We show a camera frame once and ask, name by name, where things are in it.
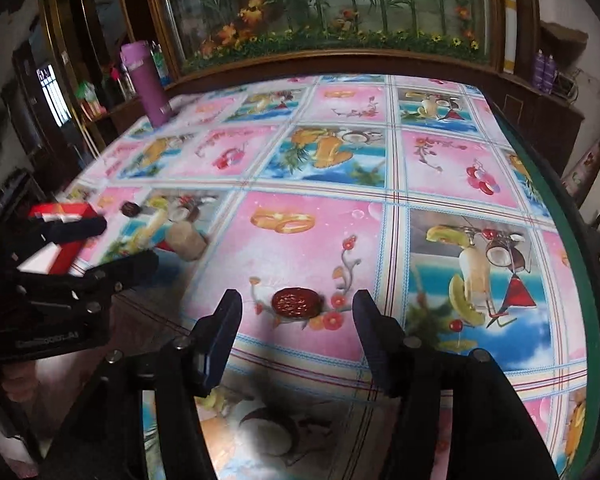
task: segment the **purple water bottle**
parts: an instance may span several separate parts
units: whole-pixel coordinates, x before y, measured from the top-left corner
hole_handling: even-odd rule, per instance
[[[162,126],[172,117],[173,110],[160,84],[149,44],[146,41],[124,44],[120,57],[131,76],[151,126]]]
[[[555,80],[555,60],[554,56],[549,56],[544,64],[544,75],[542,76],[542,91],[550,94],[554,89]]]
[[[542,79],[544,78],[544,64],[546,63],[546,58],[542,53],[542,50],[538,50],[536,57],[534,59],[534,76],[533,76],[533,86],[538,90],[542,90]]]

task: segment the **patterned tablecloth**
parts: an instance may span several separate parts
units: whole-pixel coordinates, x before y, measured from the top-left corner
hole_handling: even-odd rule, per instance
[[[173,104],[173,121],[152,130],[140,119],[66,198],[109,222],[76,269],[139,240],[157,247],[154,280],[126,297],[153,319],[190,329],[225,289],[242,295],[222,385],[196,401],[219,478],[376,477],[397,407],[370,387],[350,312],[360,288],[430,345],[491,352],[564,469],[584,423],[578,293],[554,222],[478,89],[327,75]],[[124,216],[125,201],[141,213]],[[208,241],[193,263],[164,242],[182,219]],[[322,295],[320,316],[277,316],[271,298],[286,286]],[[145,400],[159,479],[150,392]],[[435,479],[445,477],[451,402],[446,394]]]

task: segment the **human hand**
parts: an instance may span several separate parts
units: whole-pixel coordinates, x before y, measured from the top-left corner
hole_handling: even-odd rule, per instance
[[[4,365],[2,375],[2,388],[14,402],[29,400],[38,386],[35,361]]]

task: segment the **screw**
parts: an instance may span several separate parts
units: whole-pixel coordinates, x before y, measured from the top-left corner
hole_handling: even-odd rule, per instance
[[[482,348],[476,348],[471,352],[471,355],[474,359],[480,361],[481,363],[488,363],[491,361],[491,354]]]
[[[183,350],[190,344],[191,341],[185,335],[178,336],[176,339],[173,340],[173,346],[176,347],[176,350]]]
[[[120,359],[122,359],[124,356],[125,355],[120,350],[112,350],[107,355],[105,355],[104,358],[107,360],[107,363],[113,364],[120,361]]]
[[[402,342],[408,348],[420,348],[422,346],[422,341],[420,340],[420,338],[416,337],[414,335],[410,335],[410,336],[405,337],[402,340]]]
[[[102,306],[97,301],[87,303],[87,312],[89,314],[97,314],[102,310]]]

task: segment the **floral mural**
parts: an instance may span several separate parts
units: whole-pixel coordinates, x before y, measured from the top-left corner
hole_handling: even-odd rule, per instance
[[[324,48],[413,50],[484,62],[485,0],[164,0],[185,72]]]

